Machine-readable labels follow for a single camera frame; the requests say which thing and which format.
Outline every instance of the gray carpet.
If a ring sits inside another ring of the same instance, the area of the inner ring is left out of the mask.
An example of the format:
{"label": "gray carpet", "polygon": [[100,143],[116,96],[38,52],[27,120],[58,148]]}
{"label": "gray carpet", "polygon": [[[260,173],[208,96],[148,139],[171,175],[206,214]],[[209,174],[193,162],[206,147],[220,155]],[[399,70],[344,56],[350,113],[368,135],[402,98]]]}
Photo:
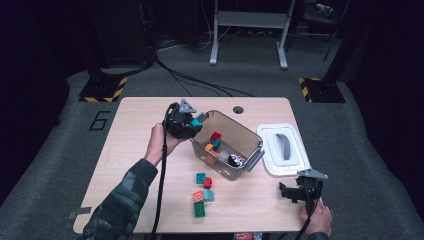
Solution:
{"label": "gray carpet", "polygon": [[[388,171],[368,141],[361,113],[347,86],[338,82],[345,104],[306,103],[299,77],[322,77],[334,57],[322,62],[327,42],[298,36],[281,70],[272,38],[233,39],[220,44],[217,66],[205,50],[178,47],[158,52],[170,68],[210,83],[257,97],[285,97],[291,102],[311,165],[330,179],[324,202],[334,209],[332,239],[423,239],[424,224],[402,184]],[[123,72],[128,69],[112,69]],[[61,124],[0,209],[0,239],[73,239],[74,220],[67,219],[85,195],[119,101],[84,103],[78,94],[88,80],[81,72],[68,81],[71,92]],[[208,89],[184,85],[190,95],[214,97]],[[163,68],[131,76],[122,96],[189,94]],[[89,131],[98,111],[110,111],[103,131]],[[279,234],[273,233],[271,239]],[[295,233],[284,239],[294,239]]]}

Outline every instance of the yellow and black tape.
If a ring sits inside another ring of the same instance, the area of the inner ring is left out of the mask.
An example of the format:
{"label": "yellow and black tape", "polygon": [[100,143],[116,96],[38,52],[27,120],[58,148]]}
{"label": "yellow and black tape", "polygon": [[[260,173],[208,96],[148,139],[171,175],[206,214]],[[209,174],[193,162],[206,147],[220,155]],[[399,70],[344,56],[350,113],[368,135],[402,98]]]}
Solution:
{"label": "yellow and black tape", "polygon": [[80,97],[80,102],[116,102],[119,99],[119,96],[124,90],[125,83],[127,83],[128,78],[124,78],[119,82],[119,85],[111,97]]}
{"label": "yellow and black tape", "polygon": [[309,93],[308,88],[306,87],[306,83],[305,83],[306,79],[314,80],[314,81],[321,81],[321,79],[320,78],[299,78],[300,87],[302,89],[302,93],[303,93],[303,97],[305,98],[305,101],[312,102],[311,95]]}

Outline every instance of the sleeve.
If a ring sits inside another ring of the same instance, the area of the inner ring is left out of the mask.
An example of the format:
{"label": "sleeve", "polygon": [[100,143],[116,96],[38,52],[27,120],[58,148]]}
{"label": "sleeve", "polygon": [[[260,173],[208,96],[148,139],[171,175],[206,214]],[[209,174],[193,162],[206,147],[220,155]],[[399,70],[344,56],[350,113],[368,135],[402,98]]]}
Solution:
{"label": "sleeve", "polygon": [[78,240],[128,239],[147,199],[149,186],[158,170],[141,159],[94,210]]}
{"label": "sleeve", "polygon": [[330,240],[330,237],[323,232],[317,232],[309,235],[309,240]]}

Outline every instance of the person's hand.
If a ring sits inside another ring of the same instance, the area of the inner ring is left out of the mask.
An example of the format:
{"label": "person's hand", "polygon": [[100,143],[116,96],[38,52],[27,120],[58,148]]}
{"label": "person's hand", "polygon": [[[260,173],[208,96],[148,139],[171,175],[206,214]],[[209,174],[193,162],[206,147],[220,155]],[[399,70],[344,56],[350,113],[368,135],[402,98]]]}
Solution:
{"label": "person's hand", "polygon": [[[305,222],[308,219],[308,214],[306,213],[306,207],[302,207],[300,210],[300,219]],[[333,217],[331,215],[330,209],[322,203],[322,200],[318,200],[317,207],[315,208],[314,213],[311,217],[311,222],[306,228],[305,233],[311,235],[316,232],[323,232],[330,236],[331,234],[331,222]]]}
{"label": "person's hand", "polygon": [[[157,166],[162,160],[162,147],[163,147],[163,126],[161,123],[156,123],[152,128],[152,133],[147,146],[146,155],[144,159]],[[166,135],[166,146],[168,147],[168,155],[174,151],[175,147],[186,139],[176,139],[173,136]]]}

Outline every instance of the white plastic tray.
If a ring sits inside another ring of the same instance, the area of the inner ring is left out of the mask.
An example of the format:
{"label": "white plastic tray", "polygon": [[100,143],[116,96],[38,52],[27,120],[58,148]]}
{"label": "white plastic tray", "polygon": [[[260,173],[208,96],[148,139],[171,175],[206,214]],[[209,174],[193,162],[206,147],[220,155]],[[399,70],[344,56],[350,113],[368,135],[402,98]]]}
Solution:
{"label": "white plastic tray", "polygon": [[[309,169],[308,156],[296,129],[288,123],[261,124],[257,134],[262,138],[262,150],[266,170],[273,176],[296,175],[297,171]],[[284,160],[282,154],[282,141],[277,134],[284,134],[290,142],[290,158]]]}

